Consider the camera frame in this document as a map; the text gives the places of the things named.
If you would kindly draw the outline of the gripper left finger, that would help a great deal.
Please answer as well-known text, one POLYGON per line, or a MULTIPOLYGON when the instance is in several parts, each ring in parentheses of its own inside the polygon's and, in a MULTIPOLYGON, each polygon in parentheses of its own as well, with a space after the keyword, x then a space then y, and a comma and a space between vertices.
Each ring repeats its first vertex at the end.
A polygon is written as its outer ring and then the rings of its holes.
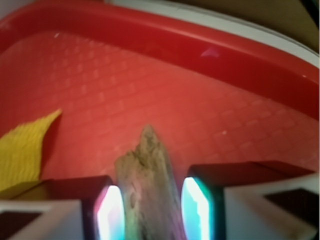
POLYGON ((121 190, 108 175, 25 181, 0 192, 2 240, 123 240, 121 190))

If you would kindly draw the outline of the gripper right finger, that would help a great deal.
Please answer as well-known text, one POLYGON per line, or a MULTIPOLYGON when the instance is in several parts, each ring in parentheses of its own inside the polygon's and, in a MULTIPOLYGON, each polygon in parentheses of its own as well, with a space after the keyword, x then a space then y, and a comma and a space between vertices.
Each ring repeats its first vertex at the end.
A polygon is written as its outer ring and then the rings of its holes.
POLYGON ((319 173, 277 160, 193 164, 181 190, 189 240, 317 240, 319 173))

